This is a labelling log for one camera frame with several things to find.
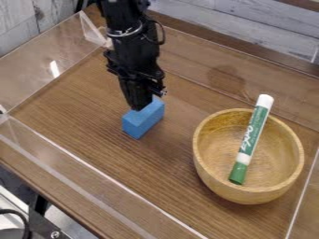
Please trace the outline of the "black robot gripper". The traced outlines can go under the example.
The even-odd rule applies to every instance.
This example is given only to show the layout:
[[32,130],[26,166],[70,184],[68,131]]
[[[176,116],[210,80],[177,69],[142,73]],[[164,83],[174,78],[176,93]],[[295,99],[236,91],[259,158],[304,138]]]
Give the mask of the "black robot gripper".
[[112,49],[104,52],[106,70],[117,76],[125,101],[133,110],[141,111],[150,103],[152,96],[164,95],[164,73],[157,59],[160,45],[156,26],[136,26],[124,30],[106,29]]

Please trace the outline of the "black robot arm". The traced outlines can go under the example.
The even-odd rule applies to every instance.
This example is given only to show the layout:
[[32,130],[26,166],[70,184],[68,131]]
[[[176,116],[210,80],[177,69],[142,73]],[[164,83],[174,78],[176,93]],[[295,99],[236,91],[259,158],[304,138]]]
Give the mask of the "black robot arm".
[[161,24],[145,14],[149,5],[149,0],[97,0],[112,43],[102,54],[106,70],[117,76],[125,101],[136,111],[152,103],[154,95],[164,94],[157,58],[165,34],[158,39]]

